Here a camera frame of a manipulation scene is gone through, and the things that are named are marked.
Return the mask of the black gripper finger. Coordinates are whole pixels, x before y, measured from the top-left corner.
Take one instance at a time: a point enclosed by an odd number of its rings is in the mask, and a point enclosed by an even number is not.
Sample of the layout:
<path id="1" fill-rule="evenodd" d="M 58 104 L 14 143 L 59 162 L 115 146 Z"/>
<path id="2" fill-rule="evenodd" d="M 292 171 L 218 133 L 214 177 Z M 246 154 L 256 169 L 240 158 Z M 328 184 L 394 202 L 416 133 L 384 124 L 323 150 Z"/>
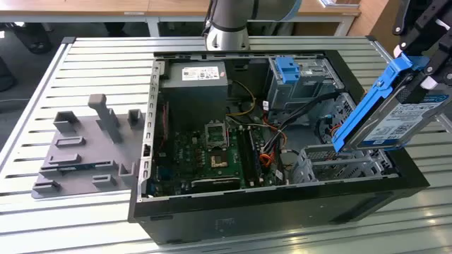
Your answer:
<path id="1" fill-rule="evenodd" d="M 422 86 L 428 78 L 432 83 L 451 85 L 446 78 L 451 73 L 451 29 L 440 25 L 412 28 L 402 37 L 400 50 L 400 56 L 412 63 L 408 73 L 414 78 L 404 78 L 406 87 L 398 100 L 402 104 L 419 103 L 428 93 L 428 89 Z"/>
<path id="2" fill-rule="evenodd" d="M 402 52 L 419 56 L 434 44 L 451 54 L 451 1 L 402 1 Z"/>

